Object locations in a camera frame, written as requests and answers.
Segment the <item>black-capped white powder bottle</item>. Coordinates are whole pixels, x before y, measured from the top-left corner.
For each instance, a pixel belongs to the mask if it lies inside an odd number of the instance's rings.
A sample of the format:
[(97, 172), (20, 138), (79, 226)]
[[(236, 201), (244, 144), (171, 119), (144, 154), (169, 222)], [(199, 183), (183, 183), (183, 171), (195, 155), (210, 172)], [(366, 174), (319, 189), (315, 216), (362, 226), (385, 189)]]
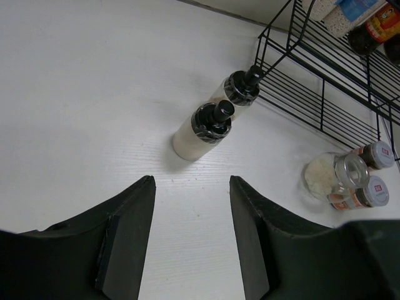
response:
[(235, 108), (228, 100), (199, 106), (174, 133), (175, 153), (187, 161), (203, 157), (230, 133), (234, 113)]

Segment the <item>black-capped brown spice bottle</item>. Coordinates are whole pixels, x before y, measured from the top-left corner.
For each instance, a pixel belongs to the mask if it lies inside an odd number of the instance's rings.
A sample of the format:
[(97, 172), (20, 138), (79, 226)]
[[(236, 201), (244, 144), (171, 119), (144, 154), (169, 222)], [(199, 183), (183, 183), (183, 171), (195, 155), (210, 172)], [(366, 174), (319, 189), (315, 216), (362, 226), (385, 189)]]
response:
[(236, 71), (224, 79), (210, 97), (210, 101), (231, 101), (240, 108), (249, 107), (259, 96), (259, 83), (264, 78), (264, 71), (252, 65), (247, 71)]

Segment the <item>red-capped dark sauce bottle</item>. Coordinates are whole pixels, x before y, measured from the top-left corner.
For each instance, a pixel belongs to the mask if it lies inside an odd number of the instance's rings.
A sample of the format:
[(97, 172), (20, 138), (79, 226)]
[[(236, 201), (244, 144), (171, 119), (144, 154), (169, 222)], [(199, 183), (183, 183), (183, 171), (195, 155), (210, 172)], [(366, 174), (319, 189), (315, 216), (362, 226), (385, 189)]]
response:
[(350, 31), (347, 40), (357, 55), (368, 56), (397, 34), (399, 34), (399, 1), (385, 4), (362, 25)]

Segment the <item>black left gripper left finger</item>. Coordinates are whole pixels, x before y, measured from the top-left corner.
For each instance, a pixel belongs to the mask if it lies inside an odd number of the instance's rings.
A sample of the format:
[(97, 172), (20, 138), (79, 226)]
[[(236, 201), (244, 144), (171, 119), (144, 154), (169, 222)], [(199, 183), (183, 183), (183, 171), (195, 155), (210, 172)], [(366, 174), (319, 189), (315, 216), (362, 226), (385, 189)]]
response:
[(1, 298), (137, 299), (155, 196), (144, 176), (43, 231), (2, 231)]

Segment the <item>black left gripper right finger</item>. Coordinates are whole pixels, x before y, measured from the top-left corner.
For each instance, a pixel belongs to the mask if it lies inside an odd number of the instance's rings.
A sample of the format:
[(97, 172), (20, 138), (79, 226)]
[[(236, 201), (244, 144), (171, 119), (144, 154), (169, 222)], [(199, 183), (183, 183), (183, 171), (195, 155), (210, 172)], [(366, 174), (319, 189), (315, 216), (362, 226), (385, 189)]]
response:
[(230, 178), (246, 299), (398, 299), (399, 221), (330, 228), (304, 219)]

